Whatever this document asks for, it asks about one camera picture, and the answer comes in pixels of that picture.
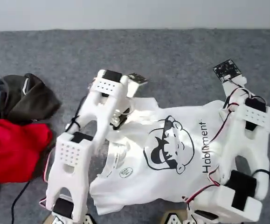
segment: printed logo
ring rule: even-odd
[[[133,173],[133,169],[131,167],[125,168],[120,171],[120,177],[121,178],[127,178]]]
[[[164,127],[149,133],[143,150],[147,165],[153,170],[175,169],[182,174],[195,154],[193,140],[172,116],[159,122]]]

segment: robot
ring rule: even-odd
[[[270,107],[263,98],[244,88],[247,80],[231,59],[214,67],[214,72],[226,95],[221,108],[221,116],[225,120],[222,126],[228,120],[229,128],[226,142],[218,150],[218,166],[208,173],[211,184],[183,197],[188,217],[183,223],[257,222],[269,186],[269,175],[258,170],[269,170],[270,167],[267,156]],[[57,217],[55,224],[93,223],[86,214],[91,157],[100,149],[110,129],[119,130],[124,125],[131,113],[129,99],[145,83],[147,80],[137,74],[122,75],[110,70],[98,72],[89,87],[88,96],[82,100],[75,117],[56,141],[45,199],[46,209]],[[94,136],[79,132],[92,120],[97,121]],[[207,146],[218,135],[202,150],[206,152]],[[232,168],[237,156],[247,160],[253,175]],[[219,174],[219,181],[211,177],[215,172]],[[61,195],[62,188],[67,188],[71,196]],[[170,216],[167,223],[181,222]]]

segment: red wire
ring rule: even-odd
[[[187,200],[186,200],[186,203],[189,204],[192,200],[194,200],[201,192],[205,191],[207,188],[210,188],[212,186],[216,186],[215,184],[210,184],[208,186],[205,186],[203,188],[201,188],[200,190],[198,190],[195,194],[193,194],[191,197],[189,197]]]

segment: clothing tag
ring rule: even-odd
[[[109,150],[111,148],[115,149],[115,152],[108,155],[106,165],[101,174],[102,176],[106,177],[110,176],[114,169],[117,169],[123,165],[124,158],[128,149],[130,149],[130,145],[128,143],[126,143],[126,145],[120,143],[111,143],[111,146],[109,145]]]

